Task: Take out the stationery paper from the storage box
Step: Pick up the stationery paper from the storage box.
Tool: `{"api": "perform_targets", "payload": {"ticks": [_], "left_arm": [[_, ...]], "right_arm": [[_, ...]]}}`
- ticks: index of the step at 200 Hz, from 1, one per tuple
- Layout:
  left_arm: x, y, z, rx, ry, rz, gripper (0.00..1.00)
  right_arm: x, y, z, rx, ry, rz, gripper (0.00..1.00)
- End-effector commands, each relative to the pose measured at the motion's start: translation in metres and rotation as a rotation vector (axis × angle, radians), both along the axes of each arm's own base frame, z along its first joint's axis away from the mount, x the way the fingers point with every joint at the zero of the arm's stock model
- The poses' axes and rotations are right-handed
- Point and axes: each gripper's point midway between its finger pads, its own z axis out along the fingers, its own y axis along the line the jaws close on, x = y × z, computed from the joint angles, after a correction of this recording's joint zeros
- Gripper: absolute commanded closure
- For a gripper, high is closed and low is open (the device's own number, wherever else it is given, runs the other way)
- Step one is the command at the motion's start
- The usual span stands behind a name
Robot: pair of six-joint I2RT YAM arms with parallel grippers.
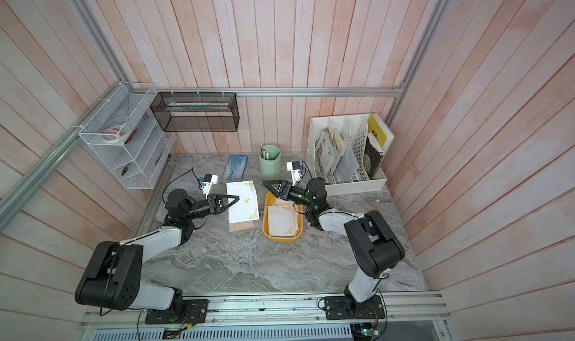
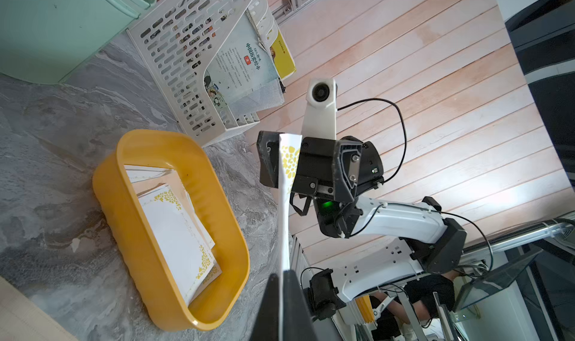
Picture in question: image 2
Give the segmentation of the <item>yellow plastic storage box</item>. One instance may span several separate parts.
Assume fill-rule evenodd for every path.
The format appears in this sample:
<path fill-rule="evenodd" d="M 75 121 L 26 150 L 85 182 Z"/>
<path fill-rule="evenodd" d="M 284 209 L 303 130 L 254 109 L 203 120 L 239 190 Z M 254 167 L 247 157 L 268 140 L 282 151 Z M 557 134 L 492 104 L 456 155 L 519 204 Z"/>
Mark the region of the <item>yellow plastic storage box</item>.
<path fill-rule="evenodd" d="M 171 167 L 216 242 L 223 273 L 185 305 L 127 176 L 125 165 Z M 92 185 L 107 223 L 154 324 L 164 331 L 212 331 L 231 312 L 249 278 L 249 249 L 203 149 L 185 134 L 134 130 L 95 170 Z"/>

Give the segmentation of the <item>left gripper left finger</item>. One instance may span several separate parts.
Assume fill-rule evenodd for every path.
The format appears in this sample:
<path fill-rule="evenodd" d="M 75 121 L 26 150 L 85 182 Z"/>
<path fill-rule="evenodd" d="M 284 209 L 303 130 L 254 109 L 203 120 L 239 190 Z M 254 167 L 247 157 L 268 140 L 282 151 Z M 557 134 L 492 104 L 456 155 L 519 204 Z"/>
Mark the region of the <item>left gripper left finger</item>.
<path fill-rule="evenodd" d="M 279 277 L 269 276 L 250 341 L 279 340 Z"/>

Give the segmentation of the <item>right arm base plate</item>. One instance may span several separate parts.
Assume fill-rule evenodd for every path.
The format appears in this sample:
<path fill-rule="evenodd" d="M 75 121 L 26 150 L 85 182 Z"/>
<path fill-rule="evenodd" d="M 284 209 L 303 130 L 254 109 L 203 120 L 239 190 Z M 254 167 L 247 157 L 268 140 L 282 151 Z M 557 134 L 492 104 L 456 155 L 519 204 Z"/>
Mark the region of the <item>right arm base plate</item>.
<path fill-rule="evenodd" d="M 333 317 L 347 305 L 338 297 L 338 288 L 332 281 L 332 269 L 324 269 L 309 281 L 309 287 L 303 290 L 308 311 L 313 322 Z"/>

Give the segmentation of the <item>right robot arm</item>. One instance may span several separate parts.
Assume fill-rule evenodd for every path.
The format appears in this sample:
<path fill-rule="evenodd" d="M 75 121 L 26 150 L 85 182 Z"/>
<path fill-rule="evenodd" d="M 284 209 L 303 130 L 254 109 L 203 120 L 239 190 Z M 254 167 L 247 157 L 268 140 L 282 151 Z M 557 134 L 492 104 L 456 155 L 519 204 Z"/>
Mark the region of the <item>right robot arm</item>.
<path fill-rule="evenodd" d="M 460 218 L 443 212 L 431 197 L 420 203 L 372 199 L 383 183 L 374 146 L 355 137 L 340 140 L 262 131 L 257 140 L 260 181 L 279 192 L 279 237 L 289 245 L 289 212 L 301 197 L 320 231 L 334 239 L 374 235 L 390 238 L 381 251 L 314 275 L 302 302 L 314 319 L 325 319 L 357 297 L 421 275 L 439 275 L 470 258 Z"/>

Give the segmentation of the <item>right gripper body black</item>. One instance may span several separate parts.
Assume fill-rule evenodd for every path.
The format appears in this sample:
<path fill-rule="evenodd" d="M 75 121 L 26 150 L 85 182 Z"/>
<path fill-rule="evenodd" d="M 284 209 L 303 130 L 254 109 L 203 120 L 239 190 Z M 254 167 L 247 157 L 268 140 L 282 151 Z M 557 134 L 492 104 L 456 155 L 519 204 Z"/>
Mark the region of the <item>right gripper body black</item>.
<path fill-rule="evenodd" d="M 383 182 L 383 164 L 373 143 L 355 137 L 305 137 L 292 192 L 351 203 Z"/>

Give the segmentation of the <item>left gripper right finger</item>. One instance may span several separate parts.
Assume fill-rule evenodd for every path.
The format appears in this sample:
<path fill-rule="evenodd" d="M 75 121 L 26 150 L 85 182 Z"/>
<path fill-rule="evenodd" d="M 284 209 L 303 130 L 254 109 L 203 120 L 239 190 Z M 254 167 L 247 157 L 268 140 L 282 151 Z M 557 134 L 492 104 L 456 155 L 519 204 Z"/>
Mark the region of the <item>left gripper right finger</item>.
<path fill-rule="evenodd" d="M 293 270 L 283 271 L 282 282 L 282 339 L 284 341 L 317 340 L 296 273 Z"/>

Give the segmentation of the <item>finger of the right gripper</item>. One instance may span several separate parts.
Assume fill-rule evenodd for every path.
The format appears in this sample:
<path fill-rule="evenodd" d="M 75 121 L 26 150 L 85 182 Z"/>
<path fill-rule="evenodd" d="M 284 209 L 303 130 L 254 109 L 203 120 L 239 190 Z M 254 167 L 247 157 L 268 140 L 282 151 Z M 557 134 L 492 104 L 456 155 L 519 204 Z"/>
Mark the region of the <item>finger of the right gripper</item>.
<path fill-rule="evenodd" d="M 279 136 L 277 131 L 259 131 L 256 142 L 260 183 L 269 188 L 278 188 L 279 183 Z"/>

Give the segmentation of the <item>white paper yellow pattern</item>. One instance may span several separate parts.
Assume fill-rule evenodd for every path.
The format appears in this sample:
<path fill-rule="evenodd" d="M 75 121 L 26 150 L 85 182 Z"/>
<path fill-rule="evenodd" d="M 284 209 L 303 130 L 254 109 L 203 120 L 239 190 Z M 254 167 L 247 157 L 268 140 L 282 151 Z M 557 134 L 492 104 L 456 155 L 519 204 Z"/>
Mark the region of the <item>white paper yellow pattern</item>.
<path fill-rule="evenodd" d="M 289 209 L 290 196 L 299 162 L 302 143 L 300 134 L 279 135 L 279 340 L 284 340 L 285 279 L 290 271 Z"/>

